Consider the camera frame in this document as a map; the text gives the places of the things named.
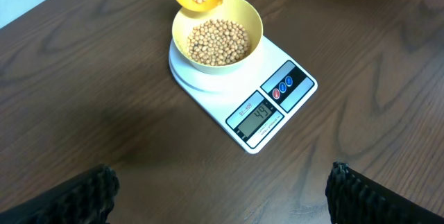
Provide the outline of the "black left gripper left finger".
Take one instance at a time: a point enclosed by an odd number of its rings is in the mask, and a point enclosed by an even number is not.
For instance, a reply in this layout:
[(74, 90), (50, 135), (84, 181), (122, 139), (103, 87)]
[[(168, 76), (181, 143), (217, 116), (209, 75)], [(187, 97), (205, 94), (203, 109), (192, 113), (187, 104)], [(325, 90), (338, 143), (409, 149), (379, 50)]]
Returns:
[(2, 212), (1, 223), (106, 224), (119, 187), (115, 171), (101, 164)]

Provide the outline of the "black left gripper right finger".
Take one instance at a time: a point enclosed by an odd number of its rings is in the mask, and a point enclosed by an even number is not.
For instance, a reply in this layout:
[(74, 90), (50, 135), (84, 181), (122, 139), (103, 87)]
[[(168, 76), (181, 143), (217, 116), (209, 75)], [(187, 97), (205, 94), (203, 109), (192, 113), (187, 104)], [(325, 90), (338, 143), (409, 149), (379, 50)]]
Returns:
[(334, 162), (325, 188), (336, 224), (443, 224), (439, 216), (375, 181)]

